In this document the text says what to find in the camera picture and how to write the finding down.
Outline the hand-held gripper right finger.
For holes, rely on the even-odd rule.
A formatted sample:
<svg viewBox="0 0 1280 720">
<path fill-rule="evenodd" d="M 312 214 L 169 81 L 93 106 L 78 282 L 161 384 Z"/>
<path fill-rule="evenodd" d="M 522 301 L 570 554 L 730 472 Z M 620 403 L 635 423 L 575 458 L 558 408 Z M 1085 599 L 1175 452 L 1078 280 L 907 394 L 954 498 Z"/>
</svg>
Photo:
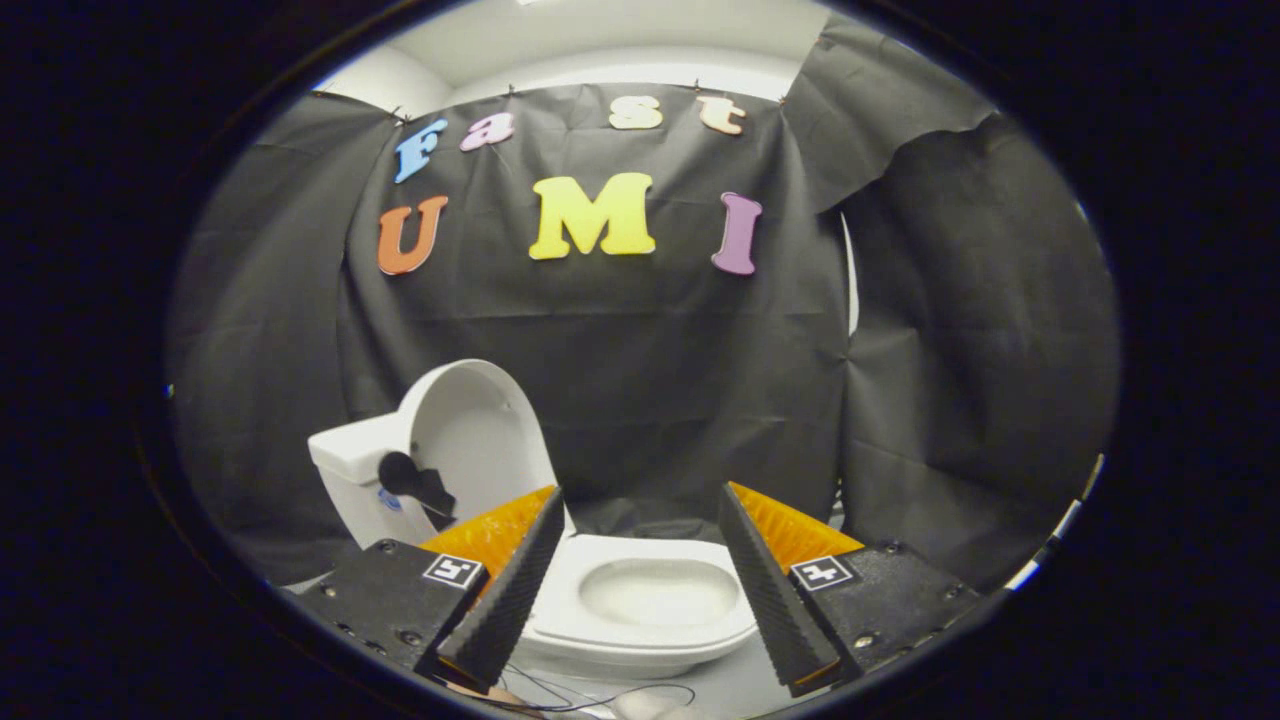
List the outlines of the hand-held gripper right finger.
<svg viewBox="0 0 1280 720">
<path fill-rule="evenodd" d="M 838 688 L 919 653 L 984 597 L 897 541 L 867 544 L 730 482 L 719 532 L 780 683 Z"/>
</svg>

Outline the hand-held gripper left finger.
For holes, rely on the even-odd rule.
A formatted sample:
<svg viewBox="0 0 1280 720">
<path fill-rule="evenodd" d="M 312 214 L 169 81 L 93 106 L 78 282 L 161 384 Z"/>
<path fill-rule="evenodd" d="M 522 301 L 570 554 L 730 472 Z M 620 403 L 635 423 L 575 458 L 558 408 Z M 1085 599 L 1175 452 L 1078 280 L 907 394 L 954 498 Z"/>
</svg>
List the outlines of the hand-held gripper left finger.
<svg viewBox="0 0 1280 720">
<path fill-rule="evenodd" d="M 547 486 L 435 538 L 384 538 L 301 592 L 302 607 L 375 659 L 477 694 L 498 683 L 566 529 Z"/>
</svg>

